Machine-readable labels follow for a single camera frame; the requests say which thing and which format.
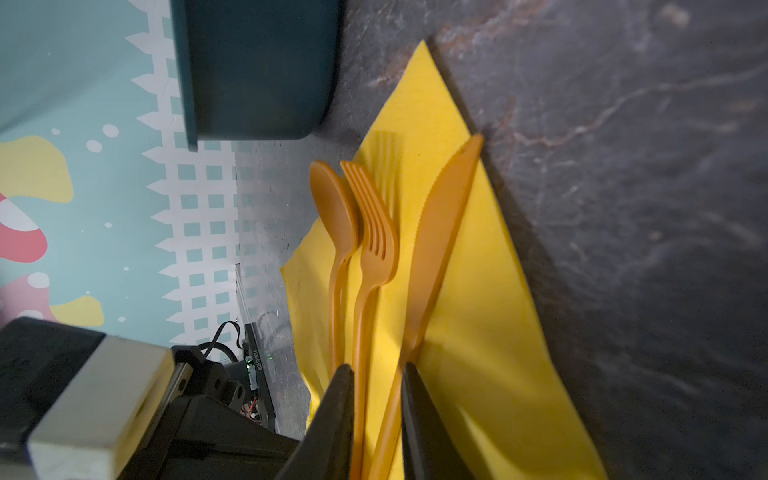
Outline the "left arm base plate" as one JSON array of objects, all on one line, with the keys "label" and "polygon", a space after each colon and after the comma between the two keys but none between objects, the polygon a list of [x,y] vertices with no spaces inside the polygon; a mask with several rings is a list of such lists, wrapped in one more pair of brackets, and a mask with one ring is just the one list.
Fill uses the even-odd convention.
[{"label": "left arm base plate", "polygon": [[241,273],[241,264],[235,264],[235,284],[240,318],[243,324],[243,351],[248,372],[251,390],[254,400],[251,402],[249,415],[257,420],[263,427],[269,431],[276,432],[276,413],[272,400],[266,371],[261,359],[259,349],[259,338],[255,328],[255,323],[246,305],[246,298],[243,290],[243,280]]}]

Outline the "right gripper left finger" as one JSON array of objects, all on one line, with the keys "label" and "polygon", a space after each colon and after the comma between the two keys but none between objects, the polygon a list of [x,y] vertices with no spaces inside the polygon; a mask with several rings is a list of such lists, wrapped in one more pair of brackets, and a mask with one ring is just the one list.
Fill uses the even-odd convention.
[{"label": "right gripper left finger", "polygon": [[354,372],[337,368],[297,448],[276,479],[348,479],[354,432]]}]

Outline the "orange plastic spoon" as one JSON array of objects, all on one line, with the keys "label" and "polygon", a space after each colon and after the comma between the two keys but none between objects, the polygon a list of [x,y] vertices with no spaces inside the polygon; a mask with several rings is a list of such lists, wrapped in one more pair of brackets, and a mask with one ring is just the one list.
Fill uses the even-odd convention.
[{"label": "orange plastic spoon", "polygon": [[358,209],[347,184],[327,163],[316,160],[310,165],[309,183],[319,218],[335,249],[328,287],[330,375],[333,376],[344,363],[342,290],[349,261],[359,245]]}]

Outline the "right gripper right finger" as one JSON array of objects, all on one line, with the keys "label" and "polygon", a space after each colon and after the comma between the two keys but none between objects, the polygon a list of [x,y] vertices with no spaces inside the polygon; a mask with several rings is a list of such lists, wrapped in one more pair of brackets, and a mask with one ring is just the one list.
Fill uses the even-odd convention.
[{"label": "right gripper right finger", "polygon": [[404,369],[401,404],[404,478],[474,479],[413,363]]}]

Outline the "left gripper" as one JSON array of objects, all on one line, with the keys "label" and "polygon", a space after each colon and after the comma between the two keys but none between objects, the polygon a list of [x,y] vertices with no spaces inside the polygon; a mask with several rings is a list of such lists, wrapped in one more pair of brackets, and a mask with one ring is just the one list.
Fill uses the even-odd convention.
[{"label": "left gripper", "polygon": [[152,434],[122,479],[273,479],[299,442],[243,410],[257,398],[242,361],[208,360],[197,346],[174,346],[173,359],[192,369],[176,386]]}]

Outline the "orange plastic fork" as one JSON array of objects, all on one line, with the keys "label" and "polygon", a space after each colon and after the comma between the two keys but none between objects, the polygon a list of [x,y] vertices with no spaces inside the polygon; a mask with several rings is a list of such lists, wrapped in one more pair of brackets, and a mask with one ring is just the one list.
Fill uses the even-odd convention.
[{"label": "orange plastic fork", "polygon": [[354,424],[349,477],[361,479],[365,453],[365,425],[369,358],[373,320],[370,305],[376,291],[389,283],[396,272],[399,237],[389,211],[364,166],[343,161],[342,170],[362,213],[363,238],[360,267],[362,281],[354,307],[353,355]]}]

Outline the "orange plastic knife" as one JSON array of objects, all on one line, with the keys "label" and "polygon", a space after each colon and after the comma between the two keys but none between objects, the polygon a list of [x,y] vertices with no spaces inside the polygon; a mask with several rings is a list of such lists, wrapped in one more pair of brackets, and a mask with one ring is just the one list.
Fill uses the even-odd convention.
[{"label": "orange plastic knife", "polygon": [[425,200],[412,252],[403,336],[397,367],[372,455],[368,479],[386,479],[401,431],[406,365],[417,361],[447,270],[477,170],[484,136],[474,134],[446,163]]}]

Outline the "dark teal plastic tub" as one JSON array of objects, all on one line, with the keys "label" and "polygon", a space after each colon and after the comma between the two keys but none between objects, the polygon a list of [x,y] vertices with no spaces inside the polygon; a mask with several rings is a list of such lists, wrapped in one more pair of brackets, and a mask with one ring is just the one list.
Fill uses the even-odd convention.
[{"label": "dark teal plastic tub", "polygon": [[186,143],[294,140],[331,101],[341,1],[173,1]]}]

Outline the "yellow paper napkin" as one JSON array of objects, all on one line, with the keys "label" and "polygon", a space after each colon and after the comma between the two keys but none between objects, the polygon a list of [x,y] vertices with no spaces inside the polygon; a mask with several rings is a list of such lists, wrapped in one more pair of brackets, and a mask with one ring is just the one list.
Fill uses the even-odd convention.
[{"label": "yellow paper napkin", "polygon": [[[409,274],[428,192],[469,139],[425,43],[414,50],[355,161],[379,187],[399,235],[394,278],[366,312],[365,437],[371,460],[401,350]],[[550,358],[496,195],[478,166],[429,319],[418,371],[462,460],[478,479],[602,479],[605,469]]]}]

